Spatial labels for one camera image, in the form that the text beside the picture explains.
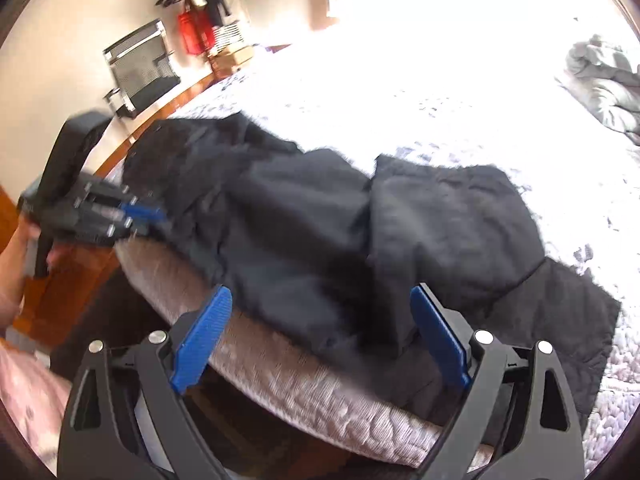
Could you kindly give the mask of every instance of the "human hand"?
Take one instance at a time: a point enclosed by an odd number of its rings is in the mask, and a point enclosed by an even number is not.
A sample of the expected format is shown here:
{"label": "human hand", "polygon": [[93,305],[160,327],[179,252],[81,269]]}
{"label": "human hand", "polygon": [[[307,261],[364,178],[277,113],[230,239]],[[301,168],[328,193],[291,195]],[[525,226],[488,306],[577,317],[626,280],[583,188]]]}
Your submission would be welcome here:
{"label": "human hand", "polygon": [[[26,252],[30,240],[37,240],[40,237],[40,228],[37,224],[29,220],[25,215],[18,218],[18,227],[14,231],[11,243],[20,247]],[[47,264],[53,268],[71,250],[71,245],[55,243],[47,255]]]}

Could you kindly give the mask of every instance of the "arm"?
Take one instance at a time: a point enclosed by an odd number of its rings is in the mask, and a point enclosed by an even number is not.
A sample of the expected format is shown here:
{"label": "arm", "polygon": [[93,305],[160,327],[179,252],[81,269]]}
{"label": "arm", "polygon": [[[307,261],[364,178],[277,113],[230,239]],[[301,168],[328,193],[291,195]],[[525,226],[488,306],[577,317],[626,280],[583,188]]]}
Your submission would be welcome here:
{"label": "arm", "polygon": [[20,310],[24,294],[24,259],[30,238],[37,238],[40,230],[20,218],[9,244],[0,254],[0,332],[11,325]]}

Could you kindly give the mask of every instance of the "white wall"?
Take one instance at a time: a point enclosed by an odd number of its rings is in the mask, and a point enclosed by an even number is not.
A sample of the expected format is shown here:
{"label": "white wall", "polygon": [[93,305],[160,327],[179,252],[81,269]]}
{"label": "white wall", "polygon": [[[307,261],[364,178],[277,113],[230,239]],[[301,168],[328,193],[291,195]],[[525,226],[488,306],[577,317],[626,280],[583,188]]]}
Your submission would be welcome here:
{"label": "white wall", "polygon": [[[31,0],[27,5],[0,48],[0,186],[12,199],[42,172],[67,117],[89,108],[108,109],[102,97],[114,82],[102,51],[110,44],[161,18],[177,53],[180,89],[208,73],[199,59],[184,53],[175,35],[180,7],[162,9],[155,2]],[[113,121],[89,167],[97,169],[144,119],[130,123],[128,132]]]}
{"label": "white wall", "polygon": [[[236,16],[240,0],[227,0]],[[251,19],[250,39],[291,43],[310,30],[310,0],[242,0]],[[176,35],[179,6],[156,0],[31,0],[0,48],[0,186],[16,200],[43,170],[67,117],[89,108],[107,110],[102,97],[113,87],[102,51],[146,22],[161,18],[176,50],[183,84],[164,104],[206,73],[187,56]],[[97,169],[158,106],[124,128],[113,121],[88,159]]]}

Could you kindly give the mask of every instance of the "metal screw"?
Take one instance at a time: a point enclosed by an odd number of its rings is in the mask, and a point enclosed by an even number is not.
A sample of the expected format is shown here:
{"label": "metal screw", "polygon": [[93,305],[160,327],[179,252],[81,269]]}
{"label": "metal screw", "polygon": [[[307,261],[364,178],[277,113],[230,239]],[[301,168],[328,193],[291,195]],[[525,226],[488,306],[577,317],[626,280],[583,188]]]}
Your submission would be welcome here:
{"label": "metal screw", "polygon": [[91,341],[89,343],[89,352],[91,352],[92,354],[97,354],[98,352],[102,352],[103,348],[104,348],[104,344],[99,339],[96,339],[95,341]]}
{"label": "metal screw", "polygon": [[483,345],[489,345],[494,341],[494,335],[488,330],[478,330],[474,335],[476,341]]}
{"label": "metal screw", "polygon": [[538,350],[543,354],[551,354],[551,352],[554,351],[554,348],[551,346],[549,341],[538,341]]}
{"label": "metal screw", "polygon": [[154,345],[159,345],[160,343],[164,343],[166,340],[166,332],[164,330],[155,330],[151,334],[149,334],[149,342]]}

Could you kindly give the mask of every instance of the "bed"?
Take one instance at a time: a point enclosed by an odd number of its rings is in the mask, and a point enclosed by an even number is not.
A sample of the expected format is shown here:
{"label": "bed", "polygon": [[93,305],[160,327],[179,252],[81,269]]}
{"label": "bed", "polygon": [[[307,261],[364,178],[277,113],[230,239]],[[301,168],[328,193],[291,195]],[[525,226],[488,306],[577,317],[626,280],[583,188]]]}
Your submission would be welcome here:
{"label": "bed", "polygon": [[589,473],[640,401],[640,149],[591,117],[548,66],[514,71],[521,52],[500,52],[496,63],[494,48],[476,45],[482,63],[464,67],[460,78],[463,41],[421,44],[411,64],[388,67],[363,46],[365,37],[335,27],[276,55],[260,53],[251,68],[173,117],[242,111],[304,150],[333,148],[368,174],[380,153],[505,171],[538,224],[546,254],[591,276],[622,304],[584,433]]}

